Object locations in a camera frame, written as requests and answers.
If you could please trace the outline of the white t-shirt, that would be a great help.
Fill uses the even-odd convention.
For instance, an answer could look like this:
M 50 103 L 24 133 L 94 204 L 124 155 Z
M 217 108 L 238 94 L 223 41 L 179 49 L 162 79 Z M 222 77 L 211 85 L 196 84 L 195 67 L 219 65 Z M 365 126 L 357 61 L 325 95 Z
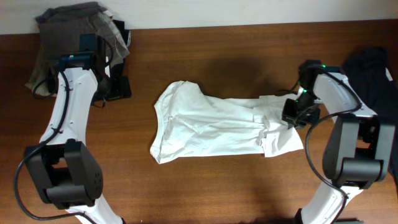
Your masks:
M 154 105 L 157 133 L 150 154 L 165 164 L 179 157 L 275 157 L 301 150 L 298 132 L 282 120 L 285 101 L 294 98 L 221 99 L 204 95 L 196 83 L 173 82 Z

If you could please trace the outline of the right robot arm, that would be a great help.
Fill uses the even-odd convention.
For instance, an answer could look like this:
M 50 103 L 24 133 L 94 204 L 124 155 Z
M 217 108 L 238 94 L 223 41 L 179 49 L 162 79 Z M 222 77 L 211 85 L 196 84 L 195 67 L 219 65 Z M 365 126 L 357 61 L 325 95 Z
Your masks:
M 323 171 L 308 163 L 321 184 L 311 201 L 298 209 L 294 222 L 339 223 L 355 196 L 385 178 L 396 126 L 360 99 L 340 67 L 306 60 L 298 68 L 297 85 L 297 98 L 286 100 L 282 120 L 290 128 L 309 126 L 304 143 L 307 158 L 312 131 L 328 119 L 334 127 L 324 150 Z

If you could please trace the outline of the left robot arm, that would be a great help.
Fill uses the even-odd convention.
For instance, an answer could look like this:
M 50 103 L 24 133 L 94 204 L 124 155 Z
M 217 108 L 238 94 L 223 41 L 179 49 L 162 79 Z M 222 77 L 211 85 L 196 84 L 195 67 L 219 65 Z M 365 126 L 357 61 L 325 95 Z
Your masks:
M 95 102 L 131 97 L 123 65 L 111 68 L 111 45 L 96 34 L 82 34 L 77 52 L 57 62 L 57 97 L 39 144 L 25 149 L 17 170 L 26 167 L 46 204 L 66 210 L 82 223 L 124 223 L 103 196 L 100 165 L 86 146 L 86 125 Z

